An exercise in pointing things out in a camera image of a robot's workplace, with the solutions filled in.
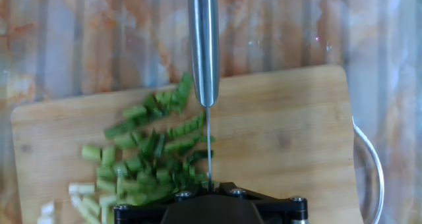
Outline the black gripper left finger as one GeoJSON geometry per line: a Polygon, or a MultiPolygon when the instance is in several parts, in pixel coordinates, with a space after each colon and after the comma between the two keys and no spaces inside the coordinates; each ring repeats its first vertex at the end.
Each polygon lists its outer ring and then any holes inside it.
{"type": "Polygon", "coordinates": [[[165,194],[152,202],[142,206],[118,204],[113,209],[114,224],[140,224],[140,223],[180,223],[175,217],[169,218],[169,208],[186,200],[198,198],[209,194],[207,184],[190,184],[182,191],[174,194],[165,194]]]}

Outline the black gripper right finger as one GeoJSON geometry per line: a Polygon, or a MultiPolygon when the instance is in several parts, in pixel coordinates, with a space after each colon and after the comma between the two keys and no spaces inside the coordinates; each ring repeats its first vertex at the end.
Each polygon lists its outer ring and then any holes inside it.
{"type": "Polygon", "coordinates": [[[301,196],[274,198],[247,190],[233,182],[221,182],[213,186],[214,194],[226,197],[223,210],[236,217],[244,217],[247,223],[307,223],[308,201],[301,196]]]}

